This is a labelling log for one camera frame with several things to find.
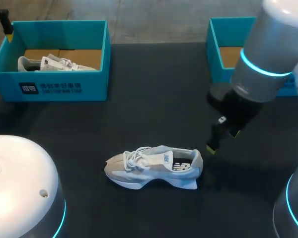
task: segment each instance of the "black table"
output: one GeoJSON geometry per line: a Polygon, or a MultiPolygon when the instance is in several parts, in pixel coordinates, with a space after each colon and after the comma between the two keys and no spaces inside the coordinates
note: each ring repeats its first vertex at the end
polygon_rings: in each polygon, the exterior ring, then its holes
{"type": "Polygon", "coordinates": [[[205,141],[219,117],[206,102],[204,43],[113,45],[107,102],[5,104],[0,134],[52,156],[63,184],[69,238],[274,237],[274,201],[298,164],[298,98],[278,98],[215,156],[205,141]],[[125,150],[198,149],[199,189],[163,182],[133,191],[104,162],[125,150]]]}

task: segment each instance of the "shoe box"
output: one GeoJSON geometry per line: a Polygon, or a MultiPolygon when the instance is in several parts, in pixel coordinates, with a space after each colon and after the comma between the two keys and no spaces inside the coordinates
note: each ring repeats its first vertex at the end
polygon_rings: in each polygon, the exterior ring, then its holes
{"type": "Polygon", "coordinates": [[[105,101],[110,67],[106,21],[16,21],[0,47],[0,94],[6,102],[105,101]],[[53,54],[96,71],[17,72],[25,56],[53,54]]]}

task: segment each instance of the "glowing blue ring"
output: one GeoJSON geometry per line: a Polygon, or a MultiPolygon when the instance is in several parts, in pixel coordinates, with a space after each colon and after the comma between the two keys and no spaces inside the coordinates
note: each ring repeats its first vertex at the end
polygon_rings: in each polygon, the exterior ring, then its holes
{"type": "Polygon", "coordinates": [[[64,219],[65,219],[65,213],[66,213],[66,202],[64,200],[64,214],[63,214],[63,218],[62,218],[62,221],[61,221],[61,224],[60,224],[58,230],[56,231],[55,235],[52,238],[55,238],[58,235],[58,233],[60,232],[61,227],[62,227],[63,222],[64,222],[64,219]]]}
{"type": "Polygon", "coordinates": [[[242,49],[240,51],[240,56],[242,57],[243,61],[250,67],[252,68],[253,70],[255,70],[256,72],[259,72],[261,74],[264,74],[264,75],[267,75],[267,76],[272,76],[272,77],[284,77],[284,76],[287,76],[290,73],[270,73],[270,72],[267,72],[267,71],[264,71],[262,69],[260,69],[259,67],[255,66],[254,64],[252,64],[245,56],[244,54],[244,49],[242,49]]]}
{"type": "Polygon", "coordinates": [[[286,201],[287,201],[287,205],[288,205],[288,209],[289,209],[290,215],[293,217],[293,220],[295,221],[295,223],[296,223],[297,226],[298,226],[298,221],[297,221],[296,217],[294,216],[292,209],[290,208],[289,200],[288,200],[288,187],[289,187],[289,182],[290,182],[290,180],[292,179],[292,177],[293,177],[293,175],[290,177],[290,179],[289,179],[289,181],[288,181],[288,183],[287,183],[287,188],[286,188],[286,201]]]}

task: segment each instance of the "small hole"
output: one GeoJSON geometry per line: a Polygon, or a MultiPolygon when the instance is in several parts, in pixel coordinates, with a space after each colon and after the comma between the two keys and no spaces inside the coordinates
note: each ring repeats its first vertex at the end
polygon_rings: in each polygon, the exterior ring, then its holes
{"type": "Polygon", "coordinates": [[[49,196],[48,192],[44,189],[40,190],[40,195],[41,195],[41,197],[48,197],[49,196]]]}

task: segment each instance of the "shoelace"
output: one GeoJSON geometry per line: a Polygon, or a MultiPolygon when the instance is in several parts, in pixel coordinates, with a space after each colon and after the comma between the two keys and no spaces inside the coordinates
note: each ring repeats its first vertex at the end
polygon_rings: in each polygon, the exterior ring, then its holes
{"type": "Polygon", "coordinates": [[[141,168],[143,170],[148,170],[149,167],[139,165],[137,164],[137,161],[139,159],[146,159],[147,156],[144,155],[142,152],[150,148],[151,147],[140,147],[133,152],[125,151],[123,154],[125,170],[130,171],[132,168],[135,168],[135,167],[141,168]]]}
{"type": "Polygon", "coordinates": [[[75,67],[75,63],[73,63],[73,62],[70,61],[69,59],[61,58],[61,60],[63,60],[62,64],[63,64],[64,68],[66,68],[66,67],[68,67],[68,68],[73,68],[73,67],[75,67]]]}

